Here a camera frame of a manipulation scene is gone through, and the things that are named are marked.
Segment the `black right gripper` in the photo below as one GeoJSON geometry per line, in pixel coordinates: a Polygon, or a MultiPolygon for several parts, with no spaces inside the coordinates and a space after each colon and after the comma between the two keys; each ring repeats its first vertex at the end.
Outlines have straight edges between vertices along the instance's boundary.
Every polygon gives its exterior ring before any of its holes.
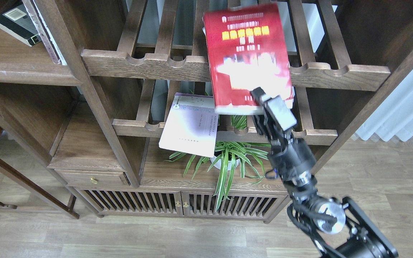
{"type": "Polygon", "coordinates": [[[291,131],[297,124],[292,111],[280,96],[272,98],[261,87],[250,93],[263,108],[262,114],[252,116],[256,131],[265,135],[271,144],[267,158],[272,170],[267,172],[267,178],[280,178],[294,185],[308,184],[316,158],[305,140],[291,138],[291,131]]]}

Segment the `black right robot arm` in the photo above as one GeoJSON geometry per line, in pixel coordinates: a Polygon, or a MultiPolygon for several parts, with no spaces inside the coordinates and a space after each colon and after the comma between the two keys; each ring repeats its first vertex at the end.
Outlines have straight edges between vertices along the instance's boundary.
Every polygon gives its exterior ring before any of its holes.
{"type": "Polygon", "coordinates": [[[292,133],[297,121],[280,97],[260,87],[251,91],[263,113],[254,116],[258,134],[270,145],[268,160],[292,200],[287,214],[311,238],[323,258],[397,258],[398,251],[350,197],[341,201],[318,194],[311,174],[316,159],[302,138],[292,133]]]}

